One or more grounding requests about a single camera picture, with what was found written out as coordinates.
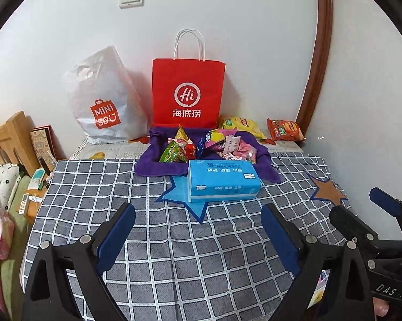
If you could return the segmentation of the person's right hand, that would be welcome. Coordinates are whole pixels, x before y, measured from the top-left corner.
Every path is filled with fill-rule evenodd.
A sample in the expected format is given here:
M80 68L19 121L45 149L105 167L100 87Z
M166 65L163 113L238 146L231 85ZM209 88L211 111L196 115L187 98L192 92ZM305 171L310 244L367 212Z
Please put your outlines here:
M389 311L389 304L387 301L373 297L374 313L377 317L384 317Z

